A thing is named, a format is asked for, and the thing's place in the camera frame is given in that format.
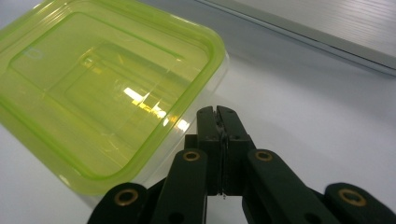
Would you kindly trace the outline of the yellow-green plastic lid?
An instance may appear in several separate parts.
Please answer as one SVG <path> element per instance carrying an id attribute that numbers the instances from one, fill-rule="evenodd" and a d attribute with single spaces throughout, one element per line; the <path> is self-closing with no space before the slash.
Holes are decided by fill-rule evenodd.
<path id="1" fill-rule="evenodd" d="M 148 178 L 228 64 L 221 37 L 136 0 L 43 0 L 0 29 L 0 124 L 71 190 Z"/>

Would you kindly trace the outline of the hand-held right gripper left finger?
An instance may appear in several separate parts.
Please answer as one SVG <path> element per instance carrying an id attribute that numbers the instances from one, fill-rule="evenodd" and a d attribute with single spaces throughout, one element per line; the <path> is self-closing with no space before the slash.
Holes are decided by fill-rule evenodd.
<path id="1" fill-rule="evenodd" d="M 199 109 L 196 117 L 197 133 L 185 136 L 184 148 L 200 149 L 207 155 L 207 195 L 218 195 L 221 194 L 221 149 L 216 112 L 207 106 Z"/>

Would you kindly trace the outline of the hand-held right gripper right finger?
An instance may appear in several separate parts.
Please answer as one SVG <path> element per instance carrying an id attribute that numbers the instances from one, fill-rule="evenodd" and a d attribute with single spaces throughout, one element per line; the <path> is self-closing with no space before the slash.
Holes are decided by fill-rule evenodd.
<path id="1" fill-rule="evenodd" d="M 222 189 L 227 196 L 241 196 L 245 187 L 244 159 L 254 148 L 238 114 L 231 108 L 218 106 L 217 112 L 225 137 Z"/>

